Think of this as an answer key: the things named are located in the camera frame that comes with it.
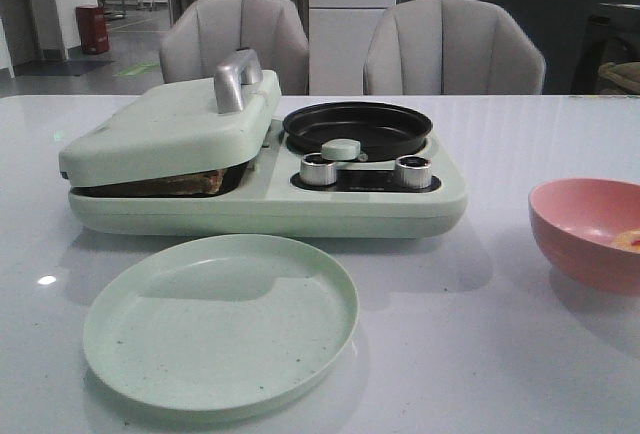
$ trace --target sandwich maker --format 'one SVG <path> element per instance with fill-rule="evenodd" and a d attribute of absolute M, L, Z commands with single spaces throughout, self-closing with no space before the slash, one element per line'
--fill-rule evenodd
<path fill-rule="evenodd" d="M 341 102 L 279 121 L 280 97 L 251 49 L 213 80 L 149 90 L 60 152 L 71 210 L 107 233 L 365 238 L 440 235 L 464 213 L 465 182 L 423 114 Z"/>

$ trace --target glossy tabletop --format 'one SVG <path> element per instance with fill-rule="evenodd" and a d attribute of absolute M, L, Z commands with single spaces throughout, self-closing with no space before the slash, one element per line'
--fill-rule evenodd
<path fill-rule="evenodd" d="M 187 240 L 93 232 L 68 207 L 58 151 L 133 99 L 0 99 L 0 432 L 638 432 L 640 301 L 551 267 L 527 196 L 563 177 L 640 183 L 640 99 L 368 98 L 431 118 L 468 182 L 467 211 L 438 238 L 304 239 L 358 288 L 353 342 L 304 397 L 214 426 L 141 412 L 82 352 L 101 290 Z M 285 97 L 278 116 L 344 99 Z"/>

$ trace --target red trash can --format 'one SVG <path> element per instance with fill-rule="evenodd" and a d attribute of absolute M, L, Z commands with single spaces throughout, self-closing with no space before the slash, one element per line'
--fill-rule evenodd
<path fill-rule="evenodd" d="M 109 36 L 107 23 L 104 19 L 104 9 L 99 6 L 76 7 L 76 19 L 82 52 L 85 54 L 100 54 L 109 50 Z"/>

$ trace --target chair backrest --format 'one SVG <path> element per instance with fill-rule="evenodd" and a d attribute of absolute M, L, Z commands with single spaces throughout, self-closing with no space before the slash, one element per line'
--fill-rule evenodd
<path fill-rule="evenodd" d="M 540 94 L 544 57 L 501 7 L 416 0 L 387 9 L 369 46 L 364 92 Z"/>
<path fill-rule="evenodd" d="M 283 94 L 306 94 L 309 42 L 290 0 L 198 0 L 163 39 L 166 83 L 213 77 L 217 65 L 241 47 L 278 74 Z"/>

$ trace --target frying pan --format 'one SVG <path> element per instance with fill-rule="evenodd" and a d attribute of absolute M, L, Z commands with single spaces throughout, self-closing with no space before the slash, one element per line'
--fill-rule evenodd
<path fill-rule="evenodd" d="M 333 139 L 354 139 L 369 162 L 419 151 L 432 127 L 428 117 L 412 109 L 355 101 L 304 107 L 283 121 L 287 142 L 294 149 L 320 152 Z"/>

